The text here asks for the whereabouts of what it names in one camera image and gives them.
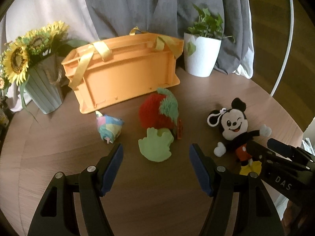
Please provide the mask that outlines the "white sheer curtain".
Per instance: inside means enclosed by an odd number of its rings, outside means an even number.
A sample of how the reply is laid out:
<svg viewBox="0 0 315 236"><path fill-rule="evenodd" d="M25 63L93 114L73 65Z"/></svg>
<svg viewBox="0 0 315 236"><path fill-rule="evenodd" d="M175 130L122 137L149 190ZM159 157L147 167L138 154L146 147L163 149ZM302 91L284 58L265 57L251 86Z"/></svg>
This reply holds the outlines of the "white sheer curtain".
<svg viewBox="0 0 315 236"><path fill-rule="evenodd" d="M98 39L86 0L14 0L1 19L1 53L6 43L55 21L69 26L70 39L86 43ZM16 87L8 89L8 106L12 111L22 110L19 93Z"/></svg>

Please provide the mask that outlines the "white plant pot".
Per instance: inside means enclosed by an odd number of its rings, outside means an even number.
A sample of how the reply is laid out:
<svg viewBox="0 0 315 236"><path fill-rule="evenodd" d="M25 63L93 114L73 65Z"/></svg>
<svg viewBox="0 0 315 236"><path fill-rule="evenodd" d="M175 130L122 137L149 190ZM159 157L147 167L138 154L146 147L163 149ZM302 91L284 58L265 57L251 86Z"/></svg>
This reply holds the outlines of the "white plant pot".
<svg viewBox="0 0 315 236"><path fill-rule="evenodd" d="M221 40L184 34L185 70L197 77L209 77L214 69Z"/></svg>

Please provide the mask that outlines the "sunflower bouquet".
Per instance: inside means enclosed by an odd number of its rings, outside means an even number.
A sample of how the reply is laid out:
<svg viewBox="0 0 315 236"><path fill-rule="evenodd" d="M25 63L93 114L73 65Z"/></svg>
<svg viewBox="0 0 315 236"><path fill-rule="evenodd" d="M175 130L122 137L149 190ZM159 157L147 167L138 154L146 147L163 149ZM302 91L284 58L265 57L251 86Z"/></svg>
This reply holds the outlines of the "sunflower bouquet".
<svg viewBox="0 0 315 236"><path fill-rule="evenodd" d="M16 87L20 92L17 97L21 107L26 108L26 96L29 95L25 85L29 69L48 56L56 55L57 59L65 57L72 49L86 44L84 40L70 39L68 29L63 21L55 21L5 44L1 53L1 97L7 97L10 87Z"/></svg>

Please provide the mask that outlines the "pastel patchwork fabric pouch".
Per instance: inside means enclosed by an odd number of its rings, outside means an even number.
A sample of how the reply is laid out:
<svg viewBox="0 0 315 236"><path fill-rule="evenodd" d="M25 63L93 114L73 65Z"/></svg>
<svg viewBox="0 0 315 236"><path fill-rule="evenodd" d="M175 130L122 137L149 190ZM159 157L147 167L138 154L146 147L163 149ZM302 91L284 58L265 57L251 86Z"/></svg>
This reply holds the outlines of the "pastel patchwork fabric pouch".
<svg viewBox="0 0 315 236"><path fill-rule="evenodd" d="M121 134L121 129L124 121L106 114L102 114L99 111L95 111L97 128L100 137L107 144L114 143L117 137Z"/></svg>

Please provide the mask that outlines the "red green fluffy plush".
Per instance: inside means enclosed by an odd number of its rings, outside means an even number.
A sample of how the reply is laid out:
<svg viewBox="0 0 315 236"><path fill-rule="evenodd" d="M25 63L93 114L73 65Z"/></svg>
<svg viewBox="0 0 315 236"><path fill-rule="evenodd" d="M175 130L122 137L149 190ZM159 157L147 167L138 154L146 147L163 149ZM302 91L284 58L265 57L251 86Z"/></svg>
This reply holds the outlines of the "red green fluffy plush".
<svg viewBox="0 0 315 236"><path fill-rule="evenodd" d="M142 128L167 128L175 139L182 139L183 124L179 118L178 101L169 89L158 87L151 93L139 107L138 116Z"/></svg>

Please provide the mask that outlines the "green potted plant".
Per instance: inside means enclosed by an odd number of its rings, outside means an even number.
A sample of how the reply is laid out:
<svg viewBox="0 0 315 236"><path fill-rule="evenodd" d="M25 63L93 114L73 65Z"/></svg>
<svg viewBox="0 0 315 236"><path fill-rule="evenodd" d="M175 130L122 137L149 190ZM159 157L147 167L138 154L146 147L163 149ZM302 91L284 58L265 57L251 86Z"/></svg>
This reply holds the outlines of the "green potted plant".
<svg viewBox="0 0 315 236"><path fill-rule="evenodd" d="M235 44L236 40L233 35L225 35L223 31L223 19L221 15L211 14L208 8L199 8L197 5L192 4L194 9L198 12L197 21L193 22L193 25L187 27L186 34L190 34L194 37L212 38L215 40L222 40L230 38L232 43Z"/></svg>

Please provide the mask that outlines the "green flat plush leaf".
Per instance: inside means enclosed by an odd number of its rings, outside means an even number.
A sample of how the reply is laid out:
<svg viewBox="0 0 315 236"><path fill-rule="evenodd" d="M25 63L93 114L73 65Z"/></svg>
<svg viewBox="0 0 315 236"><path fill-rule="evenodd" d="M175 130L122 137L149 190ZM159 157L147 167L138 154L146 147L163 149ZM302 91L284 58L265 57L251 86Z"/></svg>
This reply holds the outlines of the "green flat plush leaf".
<svg viewBox="0 0 315 236"><path fill-rule="evenodd" d="M174 141L167 128L148 128L147 136L138 140L140 153L149 161L163 162L171 157L170 145Z"/></svg>

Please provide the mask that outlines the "Mickey Mouse plush toy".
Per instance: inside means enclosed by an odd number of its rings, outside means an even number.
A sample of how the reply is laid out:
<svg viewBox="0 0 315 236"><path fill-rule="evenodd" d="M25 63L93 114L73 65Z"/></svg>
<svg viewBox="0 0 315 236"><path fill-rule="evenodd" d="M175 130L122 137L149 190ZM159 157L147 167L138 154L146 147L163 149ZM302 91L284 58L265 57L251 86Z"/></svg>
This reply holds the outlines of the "Mickey Mouse plush toy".
<svg viewBox="0 0 315 236"><path fill-rule="evenodd" d="M225 139L218 142L214 148L214 155L223 156L227 151L232 151L240 160L240 175L247 176L249 173L261 173L262 163L259 159L249 153L248 143L256 136L269 137L272 129L262 125L260 129L249 131L248 120L245 115L246 104L239 98L234 98L231 108L213 110L207 117L210 127L219 127L220 133Z"/></svg>

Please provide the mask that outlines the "orange plastic crate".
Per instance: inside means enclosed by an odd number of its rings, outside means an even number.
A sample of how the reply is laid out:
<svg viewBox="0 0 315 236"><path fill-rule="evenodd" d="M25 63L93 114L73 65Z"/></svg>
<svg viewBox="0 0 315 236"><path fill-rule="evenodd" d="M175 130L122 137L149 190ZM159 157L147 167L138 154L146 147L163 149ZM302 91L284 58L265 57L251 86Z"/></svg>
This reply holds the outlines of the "orange plastic crate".
<svg viewBox="0 0 315 236"><path fill-rule="evenodd" d="M183 48L175 37L134 34L73 49L61 64L86 114L178 85L175 67Z"/></svg>

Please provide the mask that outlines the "grey ribbed vase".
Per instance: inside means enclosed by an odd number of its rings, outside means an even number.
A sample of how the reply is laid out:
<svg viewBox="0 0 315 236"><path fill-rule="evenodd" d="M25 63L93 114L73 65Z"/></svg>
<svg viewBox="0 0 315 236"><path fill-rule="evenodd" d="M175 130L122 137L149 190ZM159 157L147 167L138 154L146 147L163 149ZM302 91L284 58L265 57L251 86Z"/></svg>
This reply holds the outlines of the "grey ribbed vase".
<svg viewBox="0 0 315 236"><path fill-rule="evenodd" d="M63 69L56 55L51 55L28 71L26 93L44 114L54 112L64 98L61 91Z"/></svg>

